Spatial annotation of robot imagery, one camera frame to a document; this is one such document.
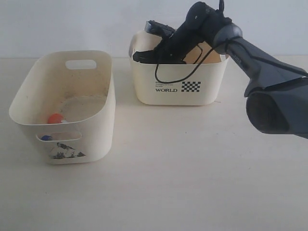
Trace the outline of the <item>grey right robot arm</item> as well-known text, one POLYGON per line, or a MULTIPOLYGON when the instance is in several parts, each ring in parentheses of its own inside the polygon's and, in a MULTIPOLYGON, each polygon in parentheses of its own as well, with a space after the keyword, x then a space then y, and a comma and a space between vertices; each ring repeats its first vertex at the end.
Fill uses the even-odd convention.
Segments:
POLYGON ((242 30, 224 15, 224 1, 219 2, 217 9, 197 1, 178 28, 149 20, 145 31, 161 40, 153 48, 133 52, 134 61, 155 68, 165 64, 186 66, 186 56, 204 42, 210 52, 232 58, 249 78, 244 92, 245 109, 256 130, 269 135, 307 138, 307 72, 245 40, 242 30))

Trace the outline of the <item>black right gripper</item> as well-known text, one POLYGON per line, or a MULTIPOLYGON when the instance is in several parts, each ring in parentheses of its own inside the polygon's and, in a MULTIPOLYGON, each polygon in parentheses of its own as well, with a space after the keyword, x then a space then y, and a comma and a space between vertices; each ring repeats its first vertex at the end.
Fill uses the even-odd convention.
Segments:
POLYGON ((214 38, 225 26, 232 23, 224 16, 224 1, 218 9, 205 2, 194 3, 187 12, 185 21, 170 36, 148 51, 136 51, 132 59, 142 64, 182 64, 186 55, 200 43, 214 46, 214 38))

